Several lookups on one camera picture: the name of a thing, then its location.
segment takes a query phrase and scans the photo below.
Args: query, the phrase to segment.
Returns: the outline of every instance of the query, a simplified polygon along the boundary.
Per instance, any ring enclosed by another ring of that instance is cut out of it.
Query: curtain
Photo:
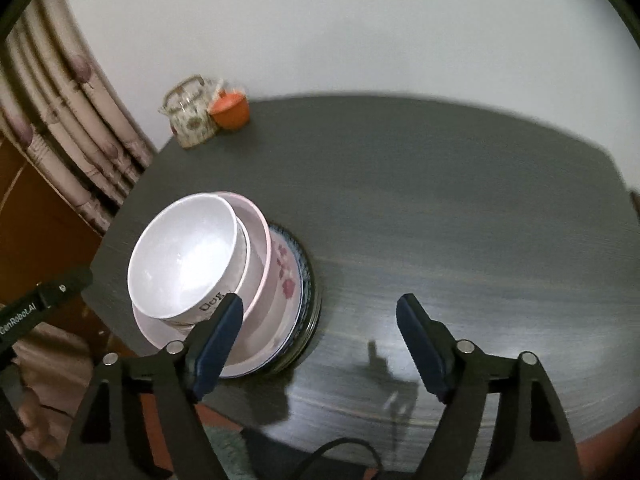
[[[89,347],[76,335],[40,323],[14,351],[21,386],[15,409],[26,428],[22,444],[55,459],[94,371]]]
[[[153,152],[117,101],[65,0],[32,0],[0,53],[0,129],[97,231]]]

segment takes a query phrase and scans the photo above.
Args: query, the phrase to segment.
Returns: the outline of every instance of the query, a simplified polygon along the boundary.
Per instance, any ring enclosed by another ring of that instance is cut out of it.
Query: blue gripper pad
[[[398,300],[396,321],[425,388],[446,402],[454,387],[456,340],[444,324],[429,318],[413,294]]]
[[[184,342],[184,384],[197,400],[215,388],[242,327],[242,300],[227,294],[213,315],[196,325]]]

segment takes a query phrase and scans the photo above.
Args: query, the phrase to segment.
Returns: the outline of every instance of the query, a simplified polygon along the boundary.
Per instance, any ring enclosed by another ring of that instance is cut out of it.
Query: round table
[[[187,194],[231,190],[312,257],[322,312],[309,348],[274,378],[223,381],[204,402],[314,450],[364,438],[412,470],[442,405],[396,326],[412,292],[483,351],[535,352],[576,440],[638,406],[640,230],[607,155],[539,124],[478,108],[377,96],[252,102],[252,122],[156,156],[98,251],[84,298],[132,350],[127,264],[148,222]],[[496,399],[474,453],[482,460]],[[368,462],[357,447],[334,457]]]

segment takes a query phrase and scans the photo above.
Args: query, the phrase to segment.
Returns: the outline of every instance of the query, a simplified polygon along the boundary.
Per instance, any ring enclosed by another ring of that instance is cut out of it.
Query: cable
[[[342,438],[336,438],[331,442],[327,442],[326,444],[316,449],[311,455],[309,455],[302,462],[300,462],[300,464],[295,469],[295,471],[289,476],[288,480],[299,480],[302,474],[313,462],[315,462],[315,460],[320,458],[330,449],[341,446],[342,444],[357,444],[358,446],[362,446],[368,449],[370,453],[373,455],[373,459],[376,461],[376,468],[378,470],[376,474],[371,478],[371,480],[376,480],[382,474],[385,468],[382,465],[382,460],[380,459],[380,455],[369,442],[367,442],[366,440],[362,440],[360,438],[342,437]]]
[[[57,408],[54,408],[53,406],[49,406],[48,404],[41,404],[40,407],[45,409],[45,410],[51,410],[52,412],[59,413],[60,415],[66,415],[66,416],[68,416],[68,418],[73,419],[73,415],[69,415],[67,412],[64,412],[63,410],[59,410]]]

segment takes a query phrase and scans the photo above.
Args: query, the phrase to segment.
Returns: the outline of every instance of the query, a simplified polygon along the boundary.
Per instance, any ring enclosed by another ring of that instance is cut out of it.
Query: floral pattern
[[[278,244],[278,258],[276,263],[280,267],[278,277],[282,282],[282,293],[290,300],[296,291],[296,282],[293,280],[294,273],[290,265],[289,251],[282,244]]]

